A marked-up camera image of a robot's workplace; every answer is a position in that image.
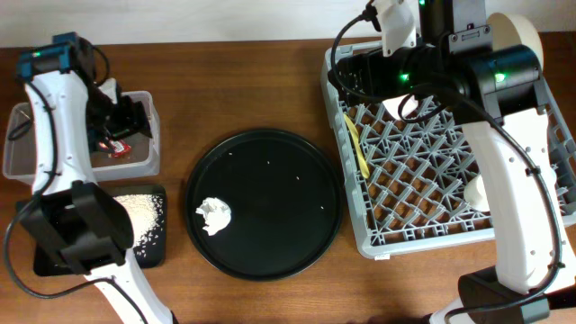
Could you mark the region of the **red sauce packet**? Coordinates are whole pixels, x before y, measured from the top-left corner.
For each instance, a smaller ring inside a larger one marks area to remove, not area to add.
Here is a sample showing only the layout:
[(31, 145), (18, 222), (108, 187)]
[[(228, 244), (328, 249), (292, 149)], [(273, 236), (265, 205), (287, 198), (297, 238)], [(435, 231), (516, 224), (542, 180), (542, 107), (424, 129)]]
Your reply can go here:
[(122, 158), (131, 153), (131, 146), (124, 140), (105, 139), (96, 144), (99, 152), (106, 153), (109, 158)]

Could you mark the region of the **rice grains pile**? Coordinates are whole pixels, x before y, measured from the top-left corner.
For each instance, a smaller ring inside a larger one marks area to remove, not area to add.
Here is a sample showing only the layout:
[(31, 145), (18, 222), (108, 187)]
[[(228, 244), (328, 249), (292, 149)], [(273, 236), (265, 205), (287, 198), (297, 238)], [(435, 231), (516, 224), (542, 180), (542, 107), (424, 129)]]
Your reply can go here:
[(159, 247), (159, 232), (164, 215), (164, 198), (159, 194), (126, 194), (115, 200), (124, 207), (130, 217), (134, 242), (132, 249), (136, 257), (150, 257), (152, 248)]

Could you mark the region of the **white napkin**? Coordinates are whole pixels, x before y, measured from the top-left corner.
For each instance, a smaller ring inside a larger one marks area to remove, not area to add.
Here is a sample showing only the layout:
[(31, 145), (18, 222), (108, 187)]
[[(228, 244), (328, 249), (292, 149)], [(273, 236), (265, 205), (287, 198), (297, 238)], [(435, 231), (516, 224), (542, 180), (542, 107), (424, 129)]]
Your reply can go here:
[(219, 198), (205, 198), (195, 212), (203, 217), (203, 230), (214, 236), (231, 222), (231, 208)]

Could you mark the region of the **yellow plastic knife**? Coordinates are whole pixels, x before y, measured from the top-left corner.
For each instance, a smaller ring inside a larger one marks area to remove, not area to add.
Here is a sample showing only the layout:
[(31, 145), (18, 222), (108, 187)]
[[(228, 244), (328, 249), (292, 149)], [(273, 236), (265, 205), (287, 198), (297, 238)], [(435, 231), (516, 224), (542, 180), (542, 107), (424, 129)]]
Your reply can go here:
[(366, 163), (362, 148), (360, 146), (360, 139), (356, 126), (347, 114), (344, 115), (344, 120), (352, 138), (358, 162), (358, 167), (360, 169), (361, 175), (363, 176), (364, 179), (368, 179), (370, 177), (370, 170)]

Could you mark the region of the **pink bowl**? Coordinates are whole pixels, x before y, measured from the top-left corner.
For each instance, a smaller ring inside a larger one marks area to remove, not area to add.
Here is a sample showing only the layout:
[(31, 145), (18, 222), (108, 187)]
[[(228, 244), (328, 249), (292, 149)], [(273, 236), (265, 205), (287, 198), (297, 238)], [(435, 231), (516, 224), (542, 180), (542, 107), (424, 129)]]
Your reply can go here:
[[(386, 111), (390, 114), (390, 116), (394, 120), (400, 120), (401, 117), (399, 115), (399, 107), (401, 105), (401, 101), (406, 97), (406, 95), (401, 95), (398, 97), (390, 98), (387, 100), (382, 101), (382, 104)], [(411, 97), (403, 106), (402, 109), (402, 116), (408, 117), (411, 113), (413, 113), (419, 106), (419, 102)]]

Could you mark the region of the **white cup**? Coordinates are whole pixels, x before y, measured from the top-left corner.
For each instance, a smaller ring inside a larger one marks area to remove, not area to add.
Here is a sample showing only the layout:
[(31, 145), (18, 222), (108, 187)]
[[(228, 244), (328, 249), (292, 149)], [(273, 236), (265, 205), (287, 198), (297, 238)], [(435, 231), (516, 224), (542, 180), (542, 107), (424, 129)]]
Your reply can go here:
[(466, 202), (479, 212), (488, 212), (490, 206), (481, 175), (477, 175), (464, 187), (463, 197)]

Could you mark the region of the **cream shallow bowl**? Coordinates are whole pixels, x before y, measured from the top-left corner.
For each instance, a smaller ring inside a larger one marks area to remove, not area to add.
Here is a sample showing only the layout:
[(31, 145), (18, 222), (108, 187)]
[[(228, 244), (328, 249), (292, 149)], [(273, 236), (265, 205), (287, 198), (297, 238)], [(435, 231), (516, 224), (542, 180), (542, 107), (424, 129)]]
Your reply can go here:
[(543, 45), (536, 27), (523, 15), (492, 13), (487, 19), (492, 29), (492, 48), (504, 50), (519, 44), (528, 46), (537, 56), (541, 68), (545, 67)]

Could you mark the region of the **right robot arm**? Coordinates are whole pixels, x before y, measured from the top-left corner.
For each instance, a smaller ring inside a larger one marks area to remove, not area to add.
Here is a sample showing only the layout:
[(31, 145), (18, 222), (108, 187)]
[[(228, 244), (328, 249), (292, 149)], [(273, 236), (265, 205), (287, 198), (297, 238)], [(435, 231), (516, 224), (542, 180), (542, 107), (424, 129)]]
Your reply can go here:
[(375, 51), (332, 60), (333, 85), (358, 102), (434, 97), (451, 109), (480, 170), (495, 266), (463, 275), (430, 323), (533, 323), (575, 303), (575, 254), (548, 153), (552, 97), (536, 48), (499, 37), (482, 1), (371, 1)]

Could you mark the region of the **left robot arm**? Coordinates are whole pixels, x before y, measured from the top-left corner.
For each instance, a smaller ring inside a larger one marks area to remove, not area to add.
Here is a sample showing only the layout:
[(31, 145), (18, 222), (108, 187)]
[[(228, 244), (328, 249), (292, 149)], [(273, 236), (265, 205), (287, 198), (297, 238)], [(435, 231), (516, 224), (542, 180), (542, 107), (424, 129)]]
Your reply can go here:
[(135, 134), (157, 148), (158, 113), (148, 92), (125, 93), (113, 78), (98, 77), (95, 61), (102, 54), (74, 32), (20, 54), (17, 77), (30, 102), (36, 158), (31, 199), (13, 223), (56, 266), (96, 287), (123, 322), (173, 323), (175, 314), (137, 261), (128, 212), (100, 186), (141, 177), (143, 167), (96, 172), (90, 158)]

